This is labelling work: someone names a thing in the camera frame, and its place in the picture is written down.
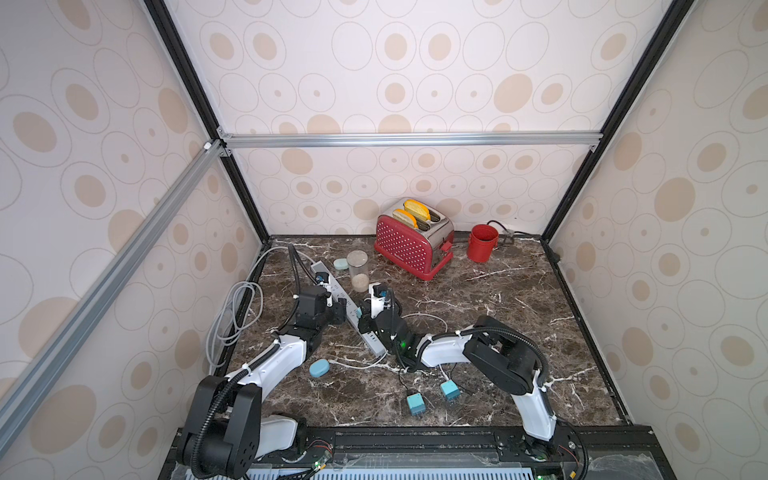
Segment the white power strip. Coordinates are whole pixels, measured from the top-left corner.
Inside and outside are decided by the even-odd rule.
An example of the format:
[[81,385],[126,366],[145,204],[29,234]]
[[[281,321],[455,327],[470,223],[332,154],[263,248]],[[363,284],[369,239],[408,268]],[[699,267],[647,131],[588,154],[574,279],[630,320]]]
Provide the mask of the white power strip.
[[369,350],[372,352],[372,354],[376,357],[381,357],[386,353],[386,350],[382,343],[379,341],[379,339],[373,334],[373,333],[360,333],[358,328],[358,321],[359,317],[357,315],[358,306],[355,304],[355,302],[352,300],[350,295],[343,289],[341,284],[336,280],[336,278],[330,273],[328,270],[328,267],[322,262],[318,261],[315,263],[312,263],[310,266],[311,270],[314,273],[327,273],[329,275],[329,288],[330,292],[332,294],[332,297],[335,300],[339,299],[345,299],[347,306],[346,306],[346,318],[348,323],[352,326],[352,329],[361,337],[361,339],[365,342]]

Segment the teal charger with black cable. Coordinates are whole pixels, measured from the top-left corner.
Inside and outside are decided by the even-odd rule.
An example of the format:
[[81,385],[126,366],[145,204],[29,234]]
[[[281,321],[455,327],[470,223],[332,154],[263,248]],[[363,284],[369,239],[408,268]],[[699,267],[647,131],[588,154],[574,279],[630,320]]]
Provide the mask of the teal charger with black cable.
[[[426,410],[427,410],[427,406],[426,406],[426,401],[425,401],[424,397],[422,396],[422,394],[419,393],[417,390],[415,390],[413,388],[407,387],[405,385],[405,383],[402,381],[401,376],[398,376],[398,379],[400,380],[400,383],[405,387],[405,390],[406,390],[406,404],[408,406],[408,409],[409,409],[410,413],[413,416],[419,416],[419,415],[425,413]],[[459,396],[457,398],[453,399],[453,400],[447,400],[444,395],[443,395],[443,398],[447,402],[453,402],[453,401],[457,400],[459,398]]]

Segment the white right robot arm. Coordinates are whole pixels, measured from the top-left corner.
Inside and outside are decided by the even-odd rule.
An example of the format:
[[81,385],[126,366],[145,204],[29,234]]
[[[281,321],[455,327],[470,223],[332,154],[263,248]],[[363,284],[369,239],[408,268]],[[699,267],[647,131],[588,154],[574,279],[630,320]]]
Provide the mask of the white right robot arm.
[[408,371],[469,363],[511,395],[526,435],[552,443],[558,424],[547,393],[548,360],[535,343],[499,320],[481,315],[474,325],[438,335],[417,334],[398,307],[375,298],[360,309],[358,330],[372,333]]

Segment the teal charger with white cable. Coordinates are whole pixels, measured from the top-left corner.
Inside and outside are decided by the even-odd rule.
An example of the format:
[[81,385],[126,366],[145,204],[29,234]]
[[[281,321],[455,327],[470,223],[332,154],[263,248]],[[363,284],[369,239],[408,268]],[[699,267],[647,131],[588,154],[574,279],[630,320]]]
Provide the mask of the teal charger with white cable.
[[[441,322],[444,322],[444,320],[441,317],[438,317],[433,314],[428,314],[428,313],[417,312],[417,313],[413,313],[413,316],[424,316],[424,317],[429,317],[429,318],[437,319],[437,320],[440,320]],[[328,363],[331,365],[336,365],[336,366],[347,368],[347,369],[363,371],[371,368],[388,368],[388,366],[385,365],[385,360],[387,359],[387,357],[388,357],[388,354],[384,353],[381,356],[379,356],[375,361],[367,365],[360,365],[360,364],[350,365],[350,364],[343,363],[333,359],[328,360]],[[460,395],[459,386],[450,378],[450,376],[445,372],[442,366],[439,366],[439,370],[445,379],[445,381],[440,385],[443,395],[447,400],[453,400],[457,398]]]

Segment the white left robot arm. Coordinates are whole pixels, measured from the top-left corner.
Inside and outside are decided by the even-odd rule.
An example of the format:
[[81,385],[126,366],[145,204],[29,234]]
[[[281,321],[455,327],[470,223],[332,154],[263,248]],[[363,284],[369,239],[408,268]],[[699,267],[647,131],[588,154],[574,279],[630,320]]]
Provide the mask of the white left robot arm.
[[239,370],[197,386],[177,447],[177,462],[197,479],[243,477],[258,458],[299,442],[299,421],[262,415],[269,393],[319,347],[323,331],[347,320],[347,300],[324,286],[297,295],[296,309],[271,346]]

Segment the blue earbud case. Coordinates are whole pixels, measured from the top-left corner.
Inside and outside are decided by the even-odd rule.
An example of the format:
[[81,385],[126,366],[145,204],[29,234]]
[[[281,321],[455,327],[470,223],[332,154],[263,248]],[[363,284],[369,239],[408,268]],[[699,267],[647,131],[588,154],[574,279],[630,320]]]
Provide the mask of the blue earbud case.
[[330,362],[320,359],[313,362],[309,367],[309,373],[313,378],[320,378],[330,371]]

